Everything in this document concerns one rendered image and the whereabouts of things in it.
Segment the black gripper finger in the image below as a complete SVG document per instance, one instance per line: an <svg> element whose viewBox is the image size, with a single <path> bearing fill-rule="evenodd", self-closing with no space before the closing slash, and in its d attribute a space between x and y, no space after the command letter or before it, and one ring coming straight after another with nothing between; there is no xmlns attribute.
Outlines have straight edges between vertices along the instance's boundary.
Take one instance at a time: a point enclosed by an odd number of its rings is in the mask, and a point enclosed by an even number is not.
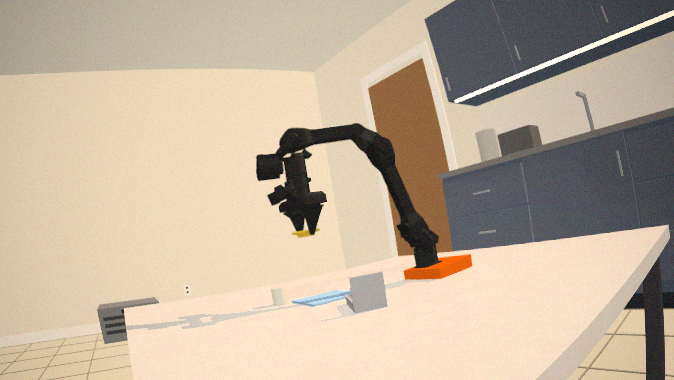
<svg viewBox="0 0 674 380"><path fill-rule="evenodd" d="M298 210L304 214L310 235L315 234L317 223L323 206L324 204L298 208Z"/></svg>
<svg viewBox="0 0 674 380"><path fill-rule="evenodd" d="M291 219L296 231L303 231L304 229L304 214L301 213L300 211L294 211L294 212L288 212L284 213L283 215L287 216L288 218Z"/></svg>

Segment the yellow plate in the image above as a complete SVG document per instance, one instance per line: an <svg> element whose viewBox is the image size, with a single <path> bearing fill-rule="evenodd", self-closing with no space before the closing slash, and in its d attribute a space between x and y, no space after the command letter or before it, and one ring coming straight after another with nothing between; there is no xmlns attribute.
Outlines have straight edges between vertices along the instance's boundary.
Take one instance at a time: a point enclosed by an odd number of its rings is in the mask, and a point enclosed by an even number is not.
<svg viewBox="0 0 674 380"><path fill-rule="evenodd" d="M316 229L315 233L316 233L317 231L320 231L320 229ZM299 237L310 236L308 230L306 230L306 231L296 231L296 232L292 232L292 234L293 234L293 235L298 235L298 238L299 238Z"/></svg>

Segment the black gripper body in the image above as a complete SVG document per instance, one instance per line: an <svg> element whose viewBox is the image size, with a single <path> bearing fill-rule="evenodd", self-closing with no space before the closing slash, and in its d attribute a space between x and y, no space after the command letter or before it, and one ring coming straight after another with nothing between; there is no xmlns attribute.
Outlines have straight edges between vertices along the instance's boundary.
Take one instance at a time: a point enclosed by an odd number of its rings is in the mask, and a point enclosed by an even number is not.
<svg viewBox="0 0 674 380"><path fill-rule="evenodd" d="M326 194L323 191L310 192L309 182L311 182L311 177L308 178L307 174L297 174L288 176L287 178L292 182L293 187L296 192L296 198L290 199L282 202L279 205L280 213L288 213L299 211L298 208L321 205L320 203L327 202Z"/></svg>

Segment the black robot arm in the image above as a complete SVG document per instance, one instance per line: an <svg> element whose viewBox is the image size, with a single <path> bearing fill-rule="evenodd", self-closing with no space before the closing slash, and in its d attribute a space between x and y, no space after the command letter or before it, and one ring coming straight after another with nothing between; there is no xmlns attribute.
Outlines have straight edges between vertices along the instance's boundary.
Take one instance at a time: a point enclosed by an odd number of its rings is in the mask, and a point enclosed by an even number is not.
<svg viewBox="0 0 674 380"><path fill-rule="evenodd" d="M321 129L292 127L283 133L279 140L279 148L275 154L256 155L256 175L258 181L278 179L285 173L288 176L307 174L305 159L312 156L305 148L314 144L351 140L366 153L371 163L381 172L387 189L401 217L397 225L400 238L409 242L414 249L414 268L429 268L442 262L438 260L436 243L439 236L428 228L425 220L414 209L407 189L395 165L395 153L391 141L378 133L365 128L360 123ZM297 152L303 149L301 152ZM294 153L295 152L295 153ZM287 154L291 156L285 157ZM283 165L284 161L284 165ZM288 183L288 184L287 184ZM283 200L296 198L292 182L286 186L274 187L274 192L267 195L271 206Z"/></svg>

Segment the light blue square mat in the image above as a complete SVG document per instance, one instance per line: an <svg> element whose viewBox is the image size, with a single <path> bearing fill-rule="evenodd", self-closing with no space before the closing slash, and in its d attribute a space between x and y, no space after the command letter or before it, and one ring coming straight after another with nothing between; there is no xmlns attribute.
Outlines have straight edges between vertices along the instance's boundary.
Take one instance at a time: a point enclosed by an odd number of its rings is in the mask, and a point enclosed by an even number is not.
<svg viewBox="0 0 674 380"><path fill-rule="evenodd" d="M321 293L313 295L307 298L300 298L293 300L293 303L310 305L310 306L321 306L330 302L340 301L346 299L345 295L351 294L350 291L334 290L327 293Z"/></svg>

